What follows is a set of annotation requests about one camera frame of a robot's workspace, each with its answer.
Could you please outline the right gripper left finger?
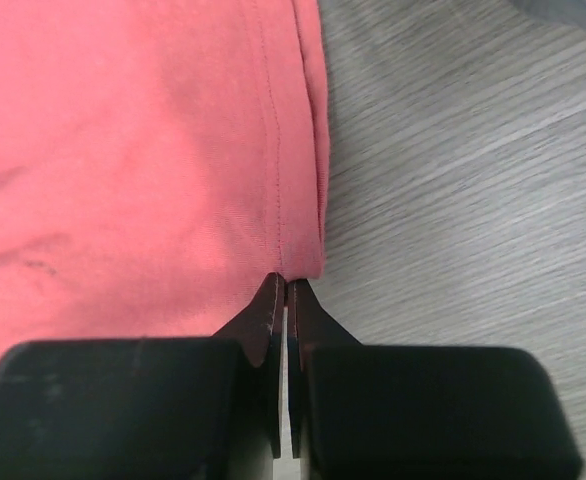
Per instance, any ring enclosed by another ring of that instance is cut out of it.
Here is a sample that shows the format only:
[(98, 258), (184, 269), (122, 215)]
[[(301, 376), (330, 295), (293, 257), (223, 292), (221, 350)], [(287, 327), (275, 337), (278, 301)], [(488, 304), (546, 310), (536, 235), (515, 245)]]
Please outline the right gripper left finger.
[(269, 479), (285, 281), (205, 337), (40, 340), (0, 357), (0, 479)]

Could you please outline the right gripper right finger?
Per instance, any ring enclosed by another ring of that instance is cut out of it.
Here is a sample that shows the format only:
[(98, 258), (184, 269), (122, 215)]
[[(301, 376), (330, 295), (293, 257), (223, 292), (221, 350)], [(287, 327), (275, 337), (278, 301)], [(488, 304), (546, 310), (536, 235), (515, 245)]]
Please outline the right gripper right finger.
[(287, 287), (292, 451), (306, 479), (577, 479), (550, 376), (503, 346), (366, 345)]

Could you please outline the salmon pink t shirt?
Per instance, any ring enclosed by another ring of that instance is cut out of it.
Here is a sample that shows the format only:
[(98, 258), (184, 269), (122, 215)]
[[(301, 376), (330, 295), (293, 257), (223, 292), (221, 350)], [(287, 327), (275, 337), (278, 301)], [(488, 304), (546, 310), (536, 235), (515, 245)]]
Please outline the salmon pink t shirt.
[(314, 1), (0, 1), (0, 356), (320, 276), (327, 109)]

